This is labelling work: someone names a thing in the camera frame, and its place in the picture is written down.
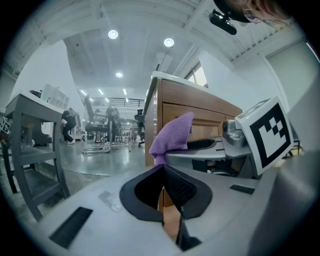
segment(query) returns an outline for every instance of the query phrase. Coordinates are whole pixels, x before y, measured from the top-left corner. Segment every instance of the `window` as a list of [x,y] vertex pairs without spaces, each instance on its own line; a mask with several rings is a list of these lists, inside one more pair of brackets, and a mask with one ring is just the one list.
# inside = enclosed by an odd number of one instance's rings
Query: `window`
[[190,82],[196,83],[200,86],[208,88],[205,72],[200,62],[197,65],[195,65],[195,67],[189,72],[185,79],[189,80]]
[[195,81],[195,77],[194,77],[194,75],[192,75],[192,76],[190,76],[190,78],[188,79],[189,81],[191,81],[191,82],[193,82],[193,83],[195,83],[196,81]]

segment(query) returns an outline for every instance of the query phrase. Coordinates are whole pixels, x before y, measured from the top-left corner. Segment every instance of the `wooden drawer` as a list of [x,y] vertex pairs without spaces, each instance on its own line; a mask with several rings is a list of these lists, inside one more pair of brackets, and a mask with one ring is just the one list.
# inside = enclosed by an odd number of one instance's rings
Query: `wooden drawer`
[[188,112],[194,113],[191,134],[188,138],[188,141],[199,140],[203,138],[212,138],[222,135],[222,122],[225,120],[224,114],[190,106],[163,103],[163,125]]
[[242,113],[240,108],[217,96],[168,80],[162,80],[162,102],[201,108],[231,117]]

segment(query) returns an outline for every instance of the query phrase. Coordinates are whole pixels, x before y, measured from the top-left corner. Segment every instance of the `chair leg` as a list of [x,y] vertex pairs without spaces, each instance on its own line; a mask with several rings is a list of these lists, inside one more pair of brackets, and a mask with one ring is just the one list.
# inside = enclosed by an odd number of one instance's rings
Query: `chair leg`
[[16,194],[18,191],[14,181],[14,171],[11,170],[11,166],[10,166],[8,148],[7,148],[7,145],[5,145],[5,143],[1,143],[1,146],[2,146],[2,154],[3,154],[6,176],[8,177],[8,181],[9,181],[9,185],[12,190],[12,193]]

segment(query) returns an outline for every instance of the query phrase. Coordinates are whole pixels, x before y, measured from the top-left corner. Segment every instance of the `gray shelf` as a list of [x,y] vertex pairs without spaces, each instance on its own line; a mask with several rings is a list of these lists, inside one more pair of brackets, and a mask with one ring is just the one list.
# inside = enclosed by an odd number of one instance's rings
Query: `gray shelf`
[[24,175],[32,198],[36,198],[43,192],[46,192],[53,186],[59,184],[55,180],[48,178],[34,169],[25,170]]
[[32,146],[26,146],[20,153],[20,164],[25,166],[55,158],[56,152],[46,152]]

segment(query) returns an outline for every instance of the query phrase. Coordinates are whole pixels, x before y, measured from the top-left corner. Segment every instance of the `railing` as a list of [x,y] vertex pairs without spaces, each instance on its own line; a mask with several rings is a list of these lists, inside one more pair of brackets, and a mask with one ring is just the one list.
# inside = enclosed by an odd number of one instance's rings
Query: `railing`
[[92,98],[91,106],[112,106],[128,108],[144,108],[145,100],[136,98]]

